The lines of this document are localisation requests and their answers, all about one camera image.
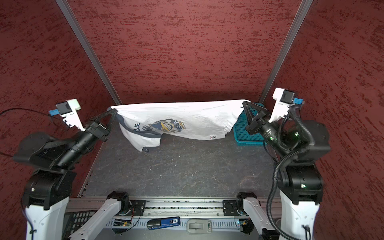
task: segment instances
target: perforated basket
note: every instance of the perforated basket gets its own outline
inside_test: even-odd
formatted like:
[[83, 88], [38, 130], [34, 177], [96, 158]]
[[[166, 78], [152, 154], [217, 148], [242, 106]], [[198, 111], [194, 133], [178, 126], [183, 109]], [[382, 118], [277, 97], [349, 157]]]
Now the perforated basket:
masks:
[[[251, 112], [255, 114], [257, 111], [251, 107]], [[239, 146], [262, 146], [264, 138], [258, 134], [249, 135], [245, 130], [245, 126], [248, 125], [247, 117], [243, 111], [237, 119], [237, 122], [233, 126], [233, 133], [235, 135], [235, 140]]]

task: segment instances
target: gray table surface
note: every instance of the gray table surface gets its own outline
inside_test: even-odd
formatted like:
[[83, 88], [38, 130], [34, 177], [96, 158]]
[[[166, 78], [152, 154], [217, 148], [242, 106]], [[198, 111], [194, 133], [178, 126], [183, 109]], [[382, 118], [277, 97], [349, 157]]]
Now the gray table surface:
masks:
[[115, 124], [83, 195], [117, 190], [136, 197], [234, 197], [252, 191], [267, 197], [272, 172], [273, 161], [263, 147], [237, 146], [233, 132], [210, 141], [163, 134], [160, 146], [144, 153]]

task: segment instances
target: red wall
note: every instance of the red wall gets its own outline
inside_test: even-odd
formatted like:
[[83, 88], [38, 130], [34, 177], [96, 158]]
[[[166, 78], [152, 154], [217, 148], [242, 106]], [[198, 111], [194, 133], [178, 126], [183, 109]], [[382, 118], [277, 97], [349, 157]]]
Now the red wall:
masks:
[[271, 91], [297, 90], [303, 118], [331, 135], [317, 163], [317, 240], [384, 238], [383, 10], [383, 1], [315, 0]]
[[[0, 16], [0, 111], [21, 107], [48, 113], [56, 103], [77, 98], [85, 121], [114, 104], [54, 0], [1, 1]], [[0, 151], [8, 154], [36, 131], [59, 138], [76, 132], [60, 131], [49, 117], [25, 111], [0, 116], [0, 124]], [[74, 196], [96, 154], [97, 149], [76, 166]], [[2, 239], [25, 238], [20, 198], [31, 173], [31, 167], [0, 155]]]
[[124, 104], [256, 100], [301, 0], [69, 0]]

